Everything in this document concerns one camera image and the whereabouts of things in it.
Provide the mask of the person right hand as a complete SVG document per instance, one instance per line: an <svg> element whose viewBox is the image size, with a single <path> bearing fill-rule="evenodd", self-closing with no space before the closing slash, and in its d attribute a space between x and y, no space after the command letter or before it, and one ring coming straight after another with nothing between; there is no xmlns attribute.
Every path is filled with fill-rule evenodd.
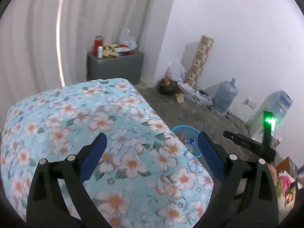
<svg viewBox="0 0 304 228"><path fill-rule="evenodd" d="M278 184L278 177L277 177L277 171L276 171L275 167L272 164L270 164L270 163L267 163L267 167L268 167L269 172L270 172L270 174L272 176L274 186L277 186L277 184Z"/></svg>

